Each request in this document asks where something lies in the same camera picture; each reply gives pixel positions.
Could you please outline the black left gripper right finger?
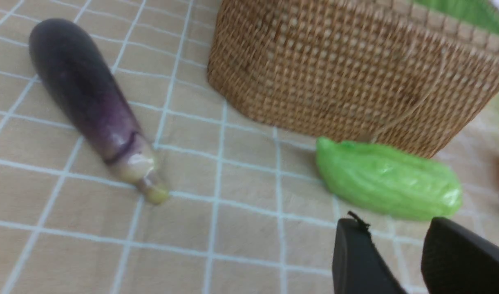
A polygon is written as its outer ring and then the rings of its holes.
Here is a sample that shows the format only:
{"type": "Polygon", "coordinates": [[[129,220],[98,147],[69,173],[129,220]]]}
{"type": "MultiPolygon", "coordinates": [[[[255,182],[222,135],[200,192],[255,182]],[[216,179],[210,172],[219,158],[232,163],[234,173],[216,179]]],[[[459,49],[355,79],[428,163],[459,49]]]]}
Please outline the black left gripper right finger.
{"type": "Polygon", "coordinates": [[[435,217],[424,239],[421,273],[431,294],[499,294],[499,246],[435,217]]]}

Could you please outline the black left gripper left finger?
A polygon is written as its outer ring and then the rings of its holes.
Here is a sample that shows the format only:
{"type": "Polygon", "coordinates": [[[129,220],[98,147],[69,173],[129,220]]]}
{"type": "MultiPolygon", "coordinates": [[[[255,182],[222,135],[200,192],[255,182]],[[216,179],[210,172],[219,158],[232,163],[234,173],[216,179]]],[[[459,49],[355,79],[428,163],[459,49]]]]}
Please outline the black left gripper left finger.
{"type": "Polygon", "coordinates": [[[337,222],[333,251],[335,294],[405,294],[372,240],[369,224],[356,213],[337,222]]]}

